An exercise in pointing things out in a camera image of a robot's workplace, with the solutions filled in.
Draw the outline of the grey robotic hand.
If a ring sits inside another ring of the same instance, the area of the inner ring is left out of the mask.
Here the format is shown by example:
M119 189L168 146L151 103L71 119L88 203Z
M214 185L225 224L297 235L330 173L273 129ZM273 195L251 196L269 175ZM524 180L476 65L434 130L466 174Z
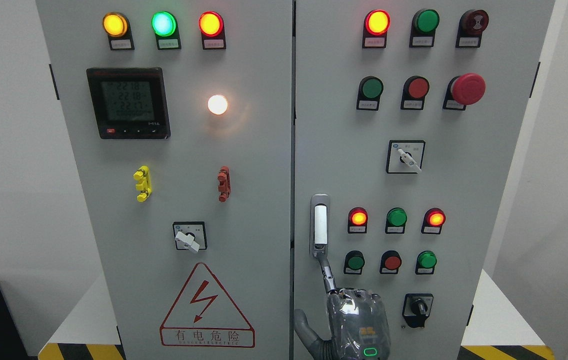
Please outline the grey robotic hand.
M323 275L331 338L310 326L304 310L293 312L293 328L314 360L388 360L390 330L382 297L366 289L338 288L328 258L316 256Z

